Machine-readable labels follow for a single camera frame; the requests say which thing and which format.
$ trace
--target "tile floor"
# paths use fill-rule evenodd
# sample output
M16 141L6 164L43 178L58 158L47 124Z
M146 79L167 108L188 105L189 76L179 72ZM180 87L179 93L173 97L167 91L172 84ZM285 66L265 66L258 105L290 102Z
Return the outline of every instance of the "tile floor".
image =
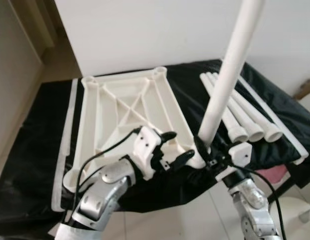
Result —
M41 82L62 81L81 77L81 73L70 47L65 38L59 41L55 49L44 55L45 68ZM0 172L5 164L9 150L17 135L18 129L27 116L36 91L19 119L18 125L1 156ZM266 193L267 187L259 179L257 185ZM306 195L310 195L310 186ZM286 196L304 200L302 190L292 187ZM223 183L218 183L210 190L190 203L153 211L149 213L116 212L103 232L104 240L242 240L243 234L237 212L232 199Z

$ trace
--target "white wall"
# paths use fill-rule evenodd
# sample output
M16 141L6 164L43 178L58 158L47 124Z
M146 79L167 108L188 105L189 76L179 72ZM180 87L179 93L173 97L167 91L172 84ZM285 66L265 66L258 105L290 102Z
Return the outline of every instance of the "white wall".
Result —
M84 76L220 58L240 0L55 0ZM310 77L310 0L266 1L248 62L289 94Z
M0 0L0 153L41 62L7 0Z

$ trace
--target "white plastic tray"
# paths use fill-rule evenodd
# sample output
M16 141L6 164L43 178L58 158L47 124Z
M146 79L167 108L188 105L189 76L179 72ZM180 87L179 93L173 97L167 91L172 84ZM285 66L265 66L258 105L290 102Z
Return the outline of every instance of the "white plastic tray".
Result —
M169 163L191 149L193 135L166 79L167 69L131 72L102 77L85 77L76 153L73 167L63 179L64 186L75 191L83 162L121 140L132 129L143 126L158 132L177 132L177 137L163 146ZM131 154L135 135L119 147L95 159L83 174L83 181L97 168Z

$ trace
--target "pink object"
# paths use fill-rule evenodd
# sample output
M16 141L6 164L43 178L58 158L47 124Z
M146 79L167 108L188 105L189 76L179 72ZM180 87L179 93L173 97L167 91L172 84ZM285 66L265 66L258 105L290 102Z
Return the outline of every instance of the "pink object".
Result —
M279 183L287 172L285 165L274 166L270 169L258 170L271 184Z

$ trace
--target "black cloth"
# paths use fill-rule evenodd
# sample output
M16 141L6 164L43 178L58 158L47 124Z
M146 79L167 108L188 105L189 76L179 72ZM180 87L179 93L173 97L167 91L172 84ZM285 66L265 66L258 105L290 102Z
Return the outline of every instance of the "black cloth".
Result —
M199 130L209 100L199 75L218 72L220 66L219 60L166 66L169 84L194 135ZM310 113L248 64L245 64L241 75L306 148L309 157L305 162L310 164ZM37 233L38 223L48 226L61 218L60 213L51 210L51 196L71 84L71 80L42 84L20 128L0 178L0 235L24 236L20 229L25 224L34 226L31 230ZM241 84L236 85L236 90L268 117ZM82 85L78 83L71 152L66 159L65 173L72 166L76 150L83 92ZM217 134L230 142L223 123ZM274 143L264 140L254 143L249 166L266 169L290 163L299 157L283 136ZM185 166L178 172L156 175L130 188L120 199L121 210L149 212L182 205L215 183L205 170ZM71 198L72 194L64 188L64 208L69 207ZM31 236L40 239L38 234Z

